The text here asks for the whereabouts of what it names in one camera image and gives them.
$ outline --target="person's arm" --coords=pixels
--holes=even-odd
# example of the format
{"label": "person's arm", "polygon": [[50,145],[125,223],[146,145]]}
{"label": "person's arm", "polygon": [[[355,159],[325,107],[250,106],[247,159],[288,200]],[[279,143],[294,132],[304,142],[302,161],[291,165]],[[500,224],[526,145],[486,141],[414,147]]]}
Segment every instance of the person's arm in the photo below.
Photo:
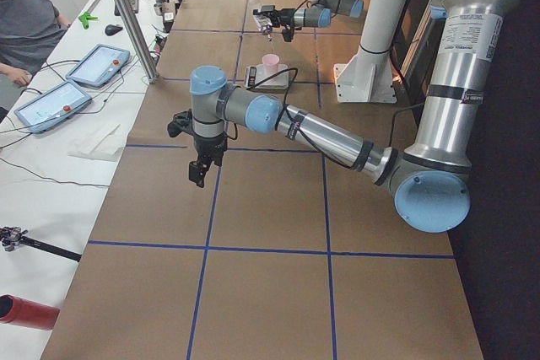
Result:
{"label": "person's arm", "polygon": [[63,14],[58,14],[57,22],[60,25],[65,25],[66,27],[69,27],[71,25],[71,21],[69,21],[68,18],[64,16]]}
{"label": "person's arm", "polygon": [[5,63],[0,63],[0,73],[6,75],[9,80],[18,86],[26,86],[32,79],[32,74],[25,69],[10,67]]}

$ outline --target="brown table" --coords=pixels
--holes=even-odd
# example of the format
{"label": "brown table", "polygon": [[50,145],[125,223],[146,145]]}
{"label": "brown table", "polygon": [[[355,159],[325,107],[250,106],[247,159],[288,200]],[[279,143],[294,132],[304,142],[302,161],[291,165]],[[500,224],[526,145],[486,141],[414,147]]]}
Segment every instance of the brown table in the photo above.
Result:
{"label": "brown table", "polygon": [[[184,0],[42,358],[482,358],[446,234],[409,227],[366,176],[241,128],[204,189],[187,180],[192,139],[165,129],[191,71],[241,81],[272,50],[247,4]],[[363,21],[273,47],[300,70],[289,103],[385,146],[399,104],[342,105],[332,85]],[[415,126],[399,117],[403,149]]]}

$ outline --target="green object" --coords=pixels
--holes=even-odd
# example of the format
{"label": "green object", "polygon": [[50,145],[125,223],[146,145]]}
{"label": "green object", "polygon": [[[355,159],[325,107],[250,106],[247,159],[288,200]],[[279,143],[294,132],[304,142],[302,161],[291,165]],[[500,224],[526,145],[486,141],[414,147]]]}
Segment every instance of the green object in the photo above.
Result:
{"label": "green object", "polygon": [[89,21],[90,20],[97,20],[98,18],[91,15],[90,12],[84,12],[80,16],[78,16],[78,20],[83,24],[83,28],[86,30],[89,27]]}

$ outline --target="table surface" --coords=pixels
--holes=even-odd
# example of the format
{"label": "table surface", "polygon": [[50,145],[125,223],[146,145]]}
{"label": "table surface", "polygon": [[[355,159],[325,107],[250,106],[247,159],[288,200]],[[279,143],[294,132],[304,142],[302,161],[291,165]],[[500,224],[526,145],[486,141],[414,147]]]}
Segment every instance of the table surface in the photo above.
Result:
{"label": "table surface", "polygon": [[[89,0],[84,10],[93,1]],[[163,24],[161,17],[154,12],[154,0],[139,2],[138,22],[145,40],[150,44],[157,33],[156,28],[163,28]],[[122,69],[123,81],[118,80],[99,96],[101,89],[87,89],[94,100],[84,113],[99,110],[103,100],[108,99],[103,110],[97,114],[76,115],[49,132],[29,136],[2,149],[0,158],[55,180],[97,185],[111,183],[118,159],[83,159],[69,156],[68,151],[73,149],[74,142],[90,137],[102,127],[118,125],[116,134],[125,138],[148,87],[145,72],[138,63],[127,32],[123,30],[111,37],[105,35],[104,29],[108,24],[124,25],[122,18],[114,16],[113,11],[113,0],[100,0],[92,11],[92,15],[99,20],[90,21],[87,30],[78,21],[74,21],[47,59],[49,64],[79,60],[99,43],[129,50],[133,59]],[[73,62],[53,65],[62,76],[73,66]],[[45,92],[60,82],[61,79],[51,69],[45,68],[33,77],[30,87]],[[0,145],[7,145],[26,135],[13,131],[15,127],[21,127],[13,111],[36,95],[32,90],[25,91],[8,115],[13,124],[9,119],[0,124]],[[107,187],[60,185],[50,180],[41,180],[4,162],[0,162],[0,178],[0,215],[3,227],[28,229],[28,236],[32,239],[66,250],[83,252]],[[77,265],[75,261],[27,246],[21,246],[10,253],[2,252],[1,294],[61,307]],[[0,358],[36,359],[40,357],[51,332],[0,325],[0,334],[3,344]]]}
{"label": "table surface", "polygon": [[[78,268],[30,249],[2,258],[17,283],[26,272],[16,293],[35,292],[39,281],[43,291],[25,298],[62,307],[42,359],[482,358],[447,236],[407,226],[369,179],[279,134],[239,128],[206,187],[187,180],[197,156],[192,140],[169,138],[165,128],[189,108],[189,76],[198,66],[222,67],[241,82],[247,65],[273,51],[299,69],[289,103],[380,146],[400,108],[336,100],[333,63],[356,53],[365,13],[302,30],[292,43],[280,35],[269,42],[250,16],[254,1],[277,8],[302,2],[184,0],[158,81],[146,94],[140,80],[140,91],[122,86],[100,113],[112,122],[125,116],[127,147],[117,167],[66,156],[65,145],[91,116],[76,117],[46,142],[28,139],[2,151],[50,177],[111,183],[108,190],[60,186],[0,166],[13,179],[5,185],[9,211],[16,208],[11,218],[31,217],[35,239],[84,250]],[[142,76],[134,73],[133,81]],[[400,117],[394,146],[403,149],[415,126],[411,116]],[[46,159],[35,159],[42,151]],[[35,209],[25,209],[22,195],[34,190]],[[38,273],[29,260],[46,268]],[[12,353],[35,339],[37,354],[49,337],[24,334],[13,332]]]}

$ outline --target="person's hand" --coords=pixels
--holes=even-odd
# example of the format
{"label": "person's hand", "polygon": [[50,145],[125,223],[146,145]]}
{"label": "person's hand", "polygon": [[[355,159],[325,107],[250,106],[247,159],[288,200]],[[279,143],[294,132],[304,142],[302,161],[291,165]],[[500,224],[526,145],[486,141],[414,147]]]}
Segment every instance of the person's hand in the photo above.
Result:
{"label": "person's hand", "polygon": [[6,73],[9,80],[15,83],[17,86],[26,86],[32,79],[32,74],[25,69],[19,69],[18,67],[10,67]]}

